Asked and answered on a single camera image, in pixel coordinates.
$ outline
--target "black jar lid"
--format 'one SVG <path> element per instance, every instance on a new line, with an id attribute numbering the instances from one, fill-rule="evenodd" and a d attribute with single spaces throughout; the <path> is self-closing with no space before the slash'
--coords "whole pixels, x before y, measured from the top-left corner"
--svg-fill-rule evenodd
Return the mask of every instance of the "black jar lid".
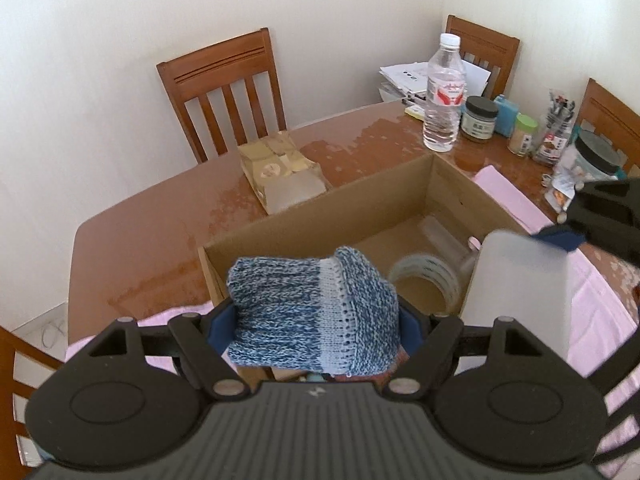
<path id="1" fill-rule="evenodd" d="M 575 147 L 589 164 L 602 173 L 613 175 L 620 169 L 620 155 L 602 137 L 582 130 L 575 139 Z"/>
<path id="2" fill-rule="evenodd" d="M 466 109 L 486 119 L 493 119 L 498 115 L 497 105 L 491 99 L 479 95 L 471 95 L 466 99 Z"/>

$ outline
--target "wooden dining table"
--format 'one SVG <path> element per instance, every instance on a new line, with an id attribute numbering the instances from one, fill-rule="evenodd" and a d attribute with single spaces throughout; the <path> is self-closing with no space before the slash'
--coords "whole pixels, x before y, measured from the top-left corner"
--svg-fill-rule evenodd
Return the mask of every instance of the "wooden dining table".
<path id="1" fill-rule="evenodd" d="M 300 151 L 335 187 L 425 152 L 422 123 L 400 102 L 346 112 L 291 132 Z M 550 168 L 507 150 L 494 135 L 484 144 L 460 138 L 438 154 L 472 177 L 493 165 L 549 218 L 542 174 Z M 113 319 L 151 316 L 209 301 L 197 249 L 220 233 L 265 216 L 240 167 L 238 152 L 200 164 L 84 222 L 74 242 L 68 300 L 69 343 Z M 585 244 L 581 250 L 638 320 L 628 266 Z"/>

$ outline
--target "floor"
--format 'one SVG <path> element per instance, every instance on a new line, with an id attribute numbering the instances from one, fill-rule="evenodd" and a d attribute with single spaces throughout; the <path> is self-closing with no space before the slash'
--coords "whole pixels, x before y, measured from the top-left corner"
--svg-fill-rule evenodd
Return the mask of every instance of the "floor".
<path id="1" fill-rule="evenodd" d="M 14 331 L 14 334 L 43 352 L 63 361 L 67 346 L 66 303 L 22 325 Z M 15 357 L 14 378 L 25 384 L 38 387 L 51 373 L 48 368 L 44 368 L 22 355 L 16 355 Z M 22 397 L 14 396 L 15 420 L 24 422 L 25 405 L 26 400 Z M 29 466 L 40 464 L 41 459 L 33 442 L 23 437 L 19 437 L 18 439 L 20 441 L 23 462 Z"/>

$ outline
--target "label on jar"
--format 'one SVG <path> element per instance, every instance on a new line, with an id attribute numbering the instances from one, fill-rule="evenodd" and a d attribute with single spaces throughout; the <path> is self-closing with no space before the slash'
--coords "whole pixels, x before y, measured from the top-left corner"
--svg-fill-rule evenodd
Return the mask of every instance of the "label on jar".
<path id="1" fill-rule="evenodd" d="M 459 81 L 438 81 L 432 78 L 427 82 L 427 99 L 441 106 L 459 106 L 465 95 L 464 79 Z"/>
<path id="2" fill-rule="evenodd" d="M 549 161 L 559 160 L 566 143 L 567 139 L 564 137 L 558 137 L 553 132 L 547 132 L 538 148 L 538 153 Z"/>
<path id="3" fill-rule="evenodd" d="M 495 123 L 493 121 L 481 121 L 469 114 L 462 115 L 462 131 L 467 135 L 481 140 L 487 140 L 494 134 Z"/>
<path id="4" fill-rule="evenodd" d="M 525 134 L 523 132 L 515 131 L 511 136 L 509 149 L 516 155 L 527 155 L 527 153 L 529 153 L 529 149 L 531 148 L 532 140 L 533 136 Z"/>

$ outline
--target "bottle cap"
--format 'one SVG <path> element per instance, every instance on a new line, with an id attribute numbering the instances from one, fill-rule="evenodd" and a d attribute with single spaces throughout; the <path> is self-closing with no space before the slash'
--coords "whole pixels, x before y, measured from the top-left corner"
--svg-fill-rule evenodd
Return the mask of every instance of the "bottle cap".
<path id="1" fill-rule="evenodd" d="M 538 128 L 538 122 L 525 114 L 516 115 L 516 128 L 526 134 L 534 134 Z"/>
<path id="2" fill-rule="evenodd" d="M 460 48 L 460 37 L 455 34 L 441 34 L 440 46 L 446 46 L 449 48 Z"/>

